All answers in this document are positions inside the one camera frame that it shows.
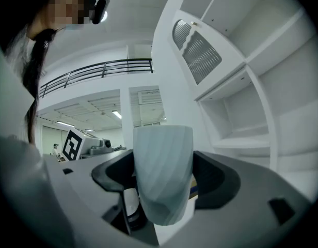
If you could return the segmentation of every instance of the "metal handrail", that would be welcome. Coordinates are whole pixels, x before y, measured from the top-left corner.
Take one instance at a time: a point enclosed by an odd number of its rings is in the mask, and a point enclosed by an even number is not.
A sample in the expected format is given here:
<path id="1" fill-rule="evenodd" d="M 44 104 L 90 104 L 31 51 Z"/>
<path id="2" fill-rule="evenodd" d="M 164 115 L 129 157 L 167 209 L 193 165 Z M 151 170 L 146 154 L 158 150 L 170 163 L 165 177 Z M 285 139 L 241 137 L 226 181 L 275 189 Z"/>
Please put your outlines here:
<path id="1" fill-rule="evenodd" d="M 106 61 L 104 63 L 85 66 L 74 71 L 65 73 L 55 79 L 47 82 L 40 87 L 39 96 L 44 98 L 45 95 L 66 86 L 80 82 L 82 80 L 95 77 L 103 78 L 106 75 L 133 72 L 150 72 L 153 73 L 152 59 L 122 59 Z"/>

